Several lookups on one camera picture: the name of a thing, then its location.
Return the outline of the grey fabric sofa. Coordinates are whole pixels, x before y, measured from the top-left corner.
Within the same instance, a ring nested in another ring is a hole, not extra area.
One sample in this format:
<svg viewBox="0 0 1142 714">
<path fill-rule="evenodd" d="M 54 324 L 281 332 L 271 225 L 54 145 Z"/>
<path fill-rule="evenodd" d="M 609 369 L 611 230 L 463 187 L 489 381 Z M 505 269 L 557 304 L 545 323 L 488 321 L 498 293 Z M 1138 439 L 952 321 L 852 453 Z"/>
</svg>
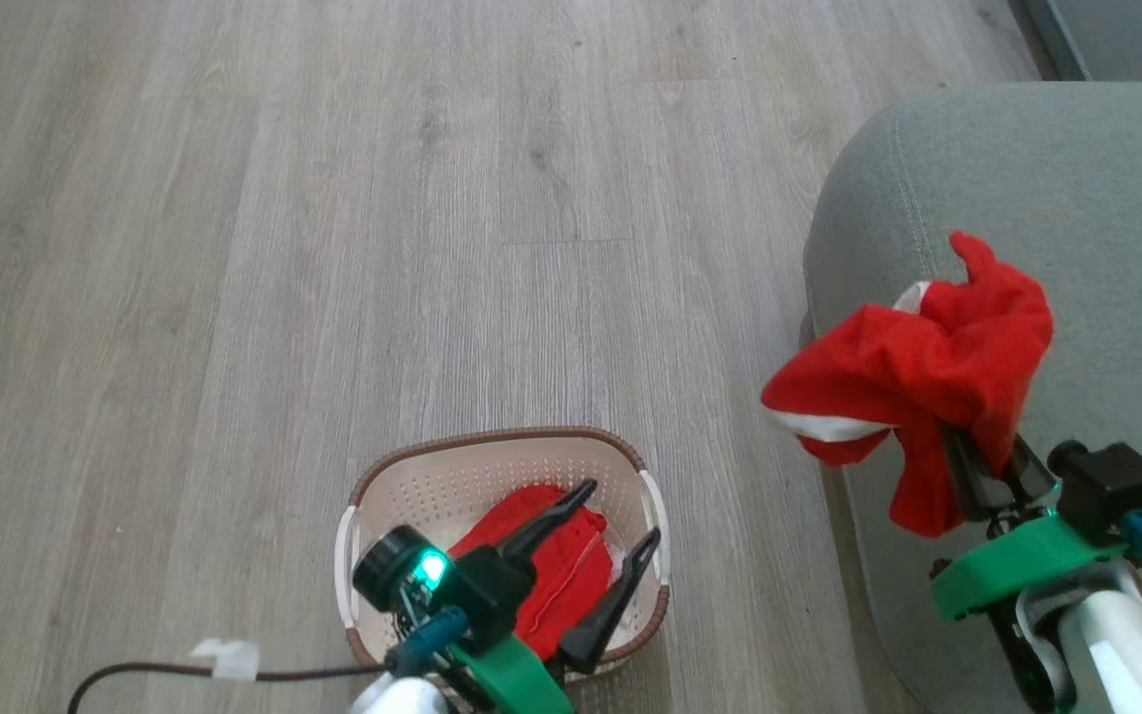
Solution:
<svg viewBox="0 0 1142 714">
<path fill-rule="evenodd" d="M 960 282 L 954 231 L 1042 284 L 1053 340 L 1019 432 L 1142 454 L 1142 82 L 948 89 L 871 117 L 825 179 L 799 342 L 916 282 Z"/>
</svg>

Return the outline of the white tape piece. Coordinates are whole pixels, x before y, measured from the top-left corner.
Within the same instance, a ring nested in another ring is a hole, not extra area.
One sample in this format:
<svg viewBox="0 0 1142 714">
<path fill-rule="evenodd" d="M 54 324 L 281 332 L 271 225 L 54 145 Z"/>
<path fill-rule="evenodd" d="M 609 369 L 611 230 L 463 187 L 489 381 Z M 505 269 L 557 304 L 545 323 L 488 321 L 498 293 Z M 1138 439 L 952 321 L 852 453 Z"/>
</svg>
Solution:
<svg viewBox="0 0 1142 714">
<path fill-rule="evenodd" d="M 251 641 L 207 637 L 187 655 L 209 660 L 210 677 L 257 681 L 260 673 L 260 648 Z"/>
</svg>

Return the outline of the plain red garment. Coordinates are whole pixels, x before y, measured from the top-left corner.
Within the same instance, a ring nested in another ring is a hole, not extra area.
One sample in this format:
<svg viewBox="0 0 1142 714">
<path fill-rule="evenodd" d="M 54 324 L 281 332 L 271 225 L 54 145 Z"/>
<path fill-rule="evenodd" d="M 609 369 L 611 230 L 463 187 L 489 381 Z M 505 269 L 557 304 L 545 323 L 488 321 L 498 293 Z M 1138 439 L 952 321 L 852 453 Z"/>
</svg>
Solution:
<svg viewBox="0 0 1142 714">
<path fill-rule="evenodd" d="M 457 560 L 481 545 L 499 545 L 518 526 L 565 496 L 556 486 L 529 486 L 497 502 L 448 549 Z M 616 564 L 608 551 L 608 519 L 589 508 L 546 539 L 533 556 L 534 587 L 518 607 L 514 636 L 542 660 L 556 653 L 558 637 L 597 605 L 612 583 Z"/>
</svg>

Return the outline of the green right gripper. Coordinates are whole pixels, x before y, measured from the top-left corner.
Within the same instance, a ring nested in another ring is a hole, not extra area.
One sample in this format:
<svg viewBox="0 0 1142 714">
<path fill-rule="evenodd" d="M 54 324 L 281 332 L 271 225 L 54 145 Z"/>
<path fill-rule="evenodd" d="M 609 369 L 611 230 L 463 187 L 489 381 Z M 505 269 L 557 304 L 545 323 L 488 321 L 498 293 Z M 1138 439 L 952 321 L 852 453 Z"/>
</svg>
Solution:
<svg viewBox="0 0 1142 714">
<path fill-rule="evenodd" d="M 1059 480 L 1016 434 L 1002 482 L 992 476 L 968 433 L 943 426 L 947 470 L 958 510 L 966 523 L 982 523 L 1000 514 L 1003 484 L 1015 506 L 1034 506 L 1055 491 Z M 1111 563 L 1127 551 L 1120 538 L 1091 541 L 1059 515 L 1027 521 L 1010 534 L 979 545 L 952 561 L 932 580 L 935 609 L 946 620 L 984 613 L 1020 593 L 1079 589 L 1085 575 Z"/>
</svg>

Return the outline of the grey furniture piece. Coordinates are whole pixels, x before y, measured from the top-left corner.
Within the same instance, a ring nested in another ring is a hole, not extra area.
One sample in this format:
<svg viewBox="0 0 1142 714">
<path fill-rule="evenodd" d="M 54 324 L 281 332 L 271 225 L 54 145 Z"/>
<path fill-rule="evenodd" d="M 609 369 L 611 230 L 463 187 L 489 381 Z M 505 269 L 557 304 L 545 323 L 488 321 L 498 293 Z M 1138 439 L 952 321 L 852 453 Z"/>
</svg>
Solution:
<svg viewBox="0 0 1142 714">
<path fill-rule="evenodd" d="M 1010 0 L 1044 77 L 1142 81 L 1142 0 Z"/>
</svg>

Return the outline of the cream perforated laundry basket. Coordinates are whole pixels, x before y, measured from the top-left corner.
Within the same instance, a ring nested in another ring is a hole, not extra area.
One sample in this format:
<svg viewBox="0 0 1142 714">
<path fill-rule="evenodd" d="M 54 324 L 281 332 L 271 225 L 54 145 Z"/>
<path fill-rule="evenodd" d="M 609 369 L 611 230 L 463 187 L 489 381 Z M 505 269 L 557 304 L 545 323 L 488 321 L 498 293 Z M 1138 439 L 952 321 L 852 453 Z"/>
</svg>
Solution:
<svg viewBox="0 0 1142 714">
<path fill-rule="evenodd" d="M 600 482 L 584 508 L 608 519 L 612 586 L 622 560 L 649 530 L 670 535 L 660 489 L 624 438 L 593 426 L 530 426 L 423 442 L 375 462 L 349 497 L 333 547 L 337 611 L 354 659 L 381 661 L 399 641 L 395 615 L 378 613 L 352 581 L 354 565 L 377 538 L 412 526 L 448 554 L 517 489 L 556 486 L 566 494 L 586 479 Z"/>
</svg>

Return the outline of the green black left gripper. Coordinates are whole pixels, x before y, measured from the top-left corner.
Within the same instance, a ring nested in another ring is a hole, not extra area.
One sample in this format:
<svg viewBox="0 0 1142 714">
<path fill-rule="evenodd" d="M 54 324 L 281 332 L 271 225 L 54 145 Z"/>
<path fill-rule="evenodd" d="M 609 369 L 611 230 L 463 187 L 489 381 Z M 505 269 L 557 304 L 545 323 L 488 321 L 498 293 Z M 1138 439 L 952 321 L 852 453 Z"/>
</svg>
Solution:
<svg viewBox="0 0 1142 714">
<path fill-rule="evenodd" d="M 566 692 L 542 659 L 514 634 L 514 627 L 534 587 L 534 553 L 589 502 L 598 486 L 598 480 L 584 480 L 498 546 L 480 546 L 453 561 L 450 601 L 471 623 L 456 651 L 496 714 L 574 714 Z M 597 605 L 558 637 L 563 669 L 588 676 L 598 668 L 661 540 L 661 529 L 649 530 L 622 560 L 620 577 Z"/>
</svg>

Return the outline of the red garment with white stripes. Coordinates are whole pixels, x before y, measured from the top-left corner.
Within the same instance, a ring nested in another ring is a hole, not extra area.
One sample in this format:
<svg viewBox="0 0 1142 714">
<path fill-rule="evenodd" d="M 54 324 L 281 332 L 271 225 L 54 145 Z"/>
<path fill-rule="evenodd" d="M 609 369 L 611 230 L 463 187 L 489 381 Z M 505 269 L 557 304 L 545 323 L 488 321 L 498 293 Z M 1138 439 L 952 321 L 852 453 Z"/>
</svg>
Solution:
<svg viewBox="0 0 1142 714">
<path fill-rule="evenodd" d="M 903 470 L 888 518 L 928 538 L 964 519 L 943 426 L 968 434 L 1000 473 L 1053 338 L 1042 284 L 966 232 L 949 243 L 965 282 L 916 282 L 894 304 L 864 304 L 794 354 L 759 395 L 829 467 L 862 462 L 896 438 Z"/>
</svg>

